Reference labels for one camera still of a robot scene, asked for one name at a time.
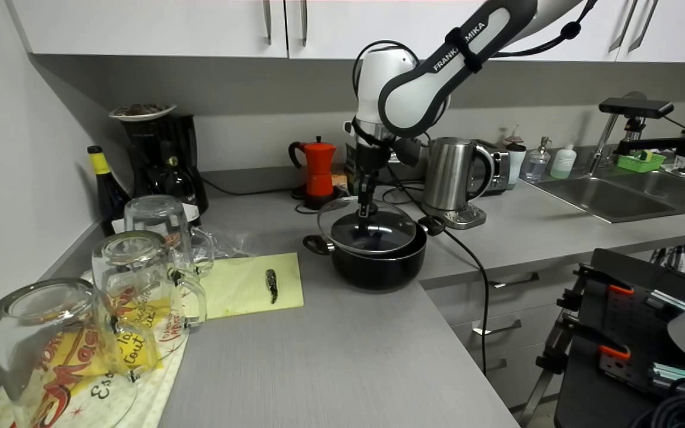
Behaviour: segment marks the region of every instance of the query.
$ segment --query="black coffee maker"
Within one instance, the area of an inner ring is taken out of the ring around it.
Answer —
[[[129,133],[134,194],[173,194],[182,204],[195,204],[199,214],[206,212],[193,115],[167,113],[122,124]]]

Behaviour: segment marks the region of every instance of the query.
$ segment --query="kitchen sink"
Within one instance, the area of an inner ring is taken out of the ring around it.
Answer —
[[[568,177],[568,181],[547,181],[538,188],[577,204],[584,212],[591,212],[610,222],[668,216],[676,209],[653,197],[639,194],[638,190],[620,188],[602,177]]]
[[[676,174],[582,175],[538,188],[610,222],[685,214],[685,177]]]
[[[685,212],[685,175],[631,174],[631,175],[614,175],[610,181]]]

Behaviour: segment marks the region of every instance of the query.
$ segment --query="drinking glass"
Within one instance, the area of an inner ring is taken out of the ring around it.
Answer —
[[[150,231],[117,233],[93,250],[93,278],[115,316],[150,331],[160,357],[179,350],[185,325],[199,323],[204,311],[204,303],[182,300],[199,285],[191,289],[193,283],[179,279],[173,288],[168,256],[164,238]]]
[[[76,405],[100,405],[97,422],[117,422],[135,388],[118,357],[118,338],[142,338],[117,323],[105,296],[80,278],[24,285],[0,300],[3,388],[16,424],[80,424]]]
[[[180,296],[201,306],[204,320],[204,289],[199,288],[199,275],[214,264],[214,238],[201,227],[191,227],[182,204],[168,194],[142,194],[130,199],[123,209],[123,219],[126,231],[151,231],[164,238],[164,244],[170,251],[173,285],[185,283]]]

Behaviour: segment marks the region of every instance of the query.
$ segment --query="robotic arm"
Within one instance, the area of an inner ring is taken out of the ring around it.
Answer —
[[[487,0],[419,63],[401,50],[368,52],[358,77],[358,118],[379,120],[400,137],[425,133],[465,76],[481,70],[511,39],[545,29],[577,1]]]
[[[549,26],[577,1],[582,0],[487,0],[472,17],[451,29],[424,61],[405,46],[370,46],[361,58],[355,88],[358,108],[351,118],[361,214],[376,209],[370,204],[373,184],[392,147],[396,152],[400,147],[408,149],[408,137],[425,133],[439,118],[446,96],[461,81],[481,70],[505,44]],[[543,50],[576,38],[577,30],[577,24],[568,24]]]

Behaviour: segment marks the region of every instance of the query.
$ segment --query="white cabinet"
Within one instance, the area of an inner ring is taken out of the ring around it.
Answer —
[[[685,0],[638,0],[625,61],[685,61]]]
[[[483,0],[286,0],[289,57],[351,58],[381,38],[427,57],[450,29],[461,26]]]
[[[286,57],[283,0],[10,0],[37,54]]]

